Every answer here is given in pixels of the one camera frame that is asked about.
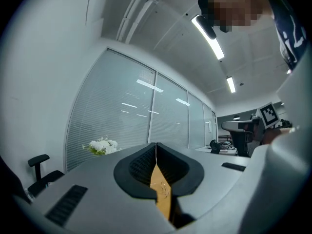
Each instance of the gray surface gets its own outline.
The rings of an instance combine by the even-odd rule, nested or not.
[[[268,145],[256,148],[245,171],[233,188],[218,204],[196,222],[178,230],[179,233],[238,233],[241,220],[260,179]]]
[[[167,233],[174,227],[165,219],[154,200],[127,195],[115,182],[118,161],[141,148],[140,145],[89,160],[56,181],[34,201],[33,207],[46,214],[74,184],[88,188],[65,224],[76,233]]]
[[[247,166],[250,158],[216,155],[199,151],[192,151],[187,148],[175,148],[170,144],[166,146],[195,159],[204,168],[205,176],[200,186],[192,195],[179,197],[181,210],[194,218],[199,218],[214,205],[216,205],[235,185],[242,176],[241,171],[222,167],[224,162],[236,165]]]

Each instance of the black slot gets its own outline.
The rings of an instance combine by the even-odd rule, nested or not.
[[[233,169],[233,170],[241,171],[241,172],[243,172],[246,168],[246,166],[235,165],[235,164],[227,163],[227,162],[223,163],[222,166]]]
[[[46,214],[46,218],[60,226],[64,226],[87,190],[87,188],[79,185],[72,186]]]

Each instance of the white wall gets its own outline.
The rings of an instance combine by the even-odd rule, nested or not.
[[[286,108],[283,105],[279,106],[275,105],[275,109],[280,119],[289,120],[288,115],[286,113]]]
[[[85,77],[109,47],[158,70],[215,111],[186,77],[139,48],[99,39],[103,0],[28,0],[1,46],[0,154],[24,187],[35,181],[27,160],[48,154],[42,175],[64,172],[70,113]]]
[[[225,100],[224,101],[225,104],[216,105],[216,111],[217,111],[217,116],[222,117],[222,116],[227,116],[227,115],[239,114],[240,112],[250,111],[255,108],[264,106],[268,104],[269,102],[277,103],[279,101],[281,101],[280,98],[277,96],[276,92],[273,92],[269,94],[264,94],[262,96],[256,96],[254,98],[243,100],[243,101],[238,100],[238,101],[226,103],[226,100]]]

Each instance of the chair armrest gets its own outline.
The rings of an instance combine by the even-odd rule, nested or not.
[[[33,167],[37,164],[40,164],[46,160],[48,160],[50,157],[47,155],[47,154],[42,154],[42,155],[39,155],[39,156],[36,156],[34,158],[31,158],[29,161],[28,161],[28,165],[30,167]]]

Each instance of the black office chair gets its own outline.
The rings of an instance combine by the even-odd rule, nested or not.
[[[43,191],[48,183],[54,182],[58,180],[60,177],[64,175],[64,173],[60,171],[53,171],[49,173],[48,175],[41,178],[41,172],[40,172],[40,163],[48,160],[50,157],[47,154],[42,154],[39,156],[36,156],[28,161],[28,165],[30,167],[35,166],[35,172],[36,172],[36,182],[28,187],[28,191],[36,197],[41,191]]]

